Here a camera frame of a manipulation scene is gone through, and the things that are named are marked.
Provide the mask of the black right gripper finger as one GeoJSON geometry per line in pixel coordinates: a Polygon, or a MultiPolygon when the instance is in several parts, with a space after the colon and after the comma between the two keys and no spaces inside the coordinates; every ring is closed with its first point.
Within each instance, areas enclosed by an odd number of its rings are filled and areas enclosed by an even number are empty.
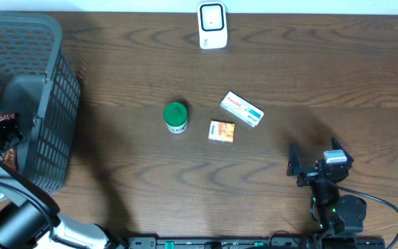
{"type": "Polygon", "coordinates": [[[351,157],[351,155],[340,145],[339,141],[335,137],[332,137],[332,149],[333,150],[339,150],[339,149],[342,150],[347,158],[347,161],[349,163],[354,162],[354,158],[351,157]]]}
{"type": "Polygon", "coordinates": [[[296,148],[292,143],[289,149],[289,159],[287,164],[287,170],[299,170],[301,168],[301,164],[299,162],[299,157],[296,152],[296,148]]]}

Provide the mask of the red Toto chocolate bar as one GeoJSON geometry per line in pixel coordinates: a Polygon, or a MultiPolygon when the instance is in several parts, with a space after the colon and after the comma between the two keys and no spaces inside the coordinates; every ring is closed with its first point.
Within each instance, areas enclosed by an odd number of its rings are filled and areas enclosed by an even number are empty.
{"type": "MultiPolygon", "coordinates": [[[[0,121],[17,119],[16,113],[2,113],[0,114],[0,121]]],[[[4,153],[4,156],[1,156],[0,159],[4,164],[9,166],[10,169],[14,171],[18,170],[18,161],[17,161],[17,148],[13,147],[4,153]]]]}

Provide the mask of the orange Kleenex tissue pack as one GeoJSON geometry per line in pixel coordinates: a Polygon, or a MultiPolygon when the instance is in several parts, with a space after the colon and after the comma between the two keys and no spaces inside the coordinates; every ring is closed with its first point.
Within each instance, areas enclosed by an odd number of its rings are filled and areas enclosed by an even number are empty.
{"type": "Polygon", "coordinates": [[[219,142],[234,141],[235,124],[212,120],[208,133],[208,139],[219,142]]]}

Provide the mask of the white Panadol medicine box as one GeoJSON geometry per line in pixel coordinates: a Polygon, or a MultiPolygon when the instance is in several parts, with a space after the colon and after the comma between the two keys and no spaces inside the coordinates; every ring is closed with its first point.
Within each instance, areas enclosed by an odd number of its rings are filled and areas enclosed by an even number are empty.
{"type": "Polygon", "coordinates": [[[222,99],[220,106],[251,127],[257,127],[264,116],[262,110],[232,91],[222,99]]]}

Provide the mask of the green lid white jar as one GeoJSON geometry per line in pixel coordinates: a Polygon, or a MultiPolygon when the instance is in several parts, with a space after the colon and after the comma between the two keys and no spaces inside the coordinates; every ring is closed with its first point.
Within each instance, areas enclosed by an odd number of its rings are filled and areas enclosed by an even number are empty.
{"type": "Polygon", "coordinates": [[[182,133],[188,127],[188,111],[180,102],[169,103],[164,110],[164,121],[171,133],[182,133]]]}

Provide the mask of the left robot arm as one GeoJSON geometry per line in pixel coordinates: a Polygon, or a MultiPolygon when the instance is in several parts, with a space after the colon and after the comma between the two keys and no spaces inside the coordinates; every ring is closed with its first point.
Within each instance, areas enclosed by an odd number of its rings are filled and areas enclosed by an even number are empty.
{"type": "MultiPolygon", "coordinates": [[[[0,121],[0,155],[24,140],[15,120],[0,121]]],[[[96,224],[61,214],[40,187],[0,160],[0,248],[128,248],[96,224]]]]}

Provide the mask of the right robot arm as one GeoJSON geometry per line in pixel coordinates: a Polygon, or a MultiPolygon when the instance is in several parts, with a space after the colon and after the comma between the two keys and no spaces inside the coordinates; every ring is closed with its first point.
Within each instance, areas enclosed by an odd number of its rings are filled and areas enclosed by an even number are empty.
{"type": "Polygon", "coordinates": [[[310,212],[321,231],[301,239],[300,248],[359,248],[357,235],[363,232],[367,203],[357,196],[340,195],[338,183],[349,176],[354,159],[332,139],[332,149],[314,167],[304,168],[294,145],[290,146],[287,175],[299,187],[312,190],[310,212]]]}

